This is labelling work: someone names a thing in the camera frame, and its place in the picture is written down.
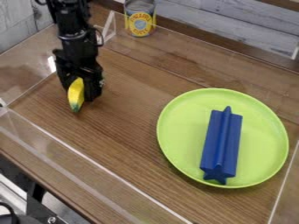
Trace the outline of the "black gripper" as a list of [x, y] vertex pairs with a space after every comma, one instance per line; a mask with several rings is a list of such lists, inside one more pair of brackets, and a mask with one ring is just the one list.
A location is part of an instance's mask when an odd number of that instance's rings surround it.
[[92, 102], [105, 86], [103, 67], [98, 63], [102, 44], [96, 36], [60, 36], [60, 43], [62, 48], [52, 50], [60, 84], [68, 90], [82, 77], [86, 101]]

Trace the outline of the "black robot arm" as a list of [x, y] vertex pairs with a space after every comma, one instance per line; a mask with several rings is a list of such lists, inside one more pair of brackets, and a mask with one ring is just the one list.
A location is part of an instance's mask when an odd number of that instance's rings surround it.
[[103, 91], [103, 67], [98, 62], [105, 39], [90, 23], [90, 0], [34, 0], [46, 6], [58, 25], [62, 49], [54, 49], [60, 84], [66, 90], [78, 78], [83, 79], [84, 100], [92, 102]]

